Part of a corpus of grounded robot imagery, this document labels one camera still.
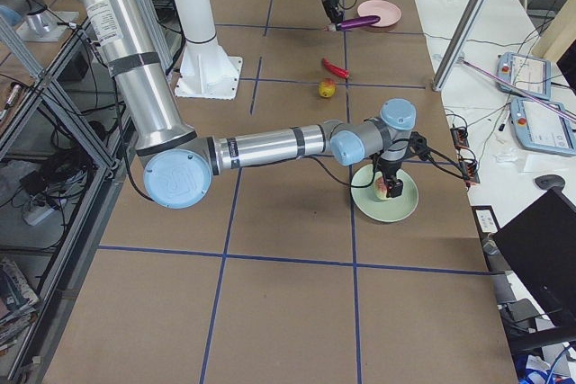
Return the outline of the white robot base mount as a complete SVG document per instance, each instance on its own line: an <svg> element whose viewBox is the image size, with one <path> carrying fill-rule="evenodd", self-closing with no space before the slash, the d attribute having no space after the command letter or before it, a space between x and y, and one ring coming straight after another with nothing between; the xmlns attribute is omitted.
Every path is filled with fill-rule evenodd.
<svg viewBox="0 0 576 384"><path fill-rule="evenodd" d="M175 94L180 97L232 100L243 64L220 45L210 0L174 0L184 35L184 54Z"/></svg>

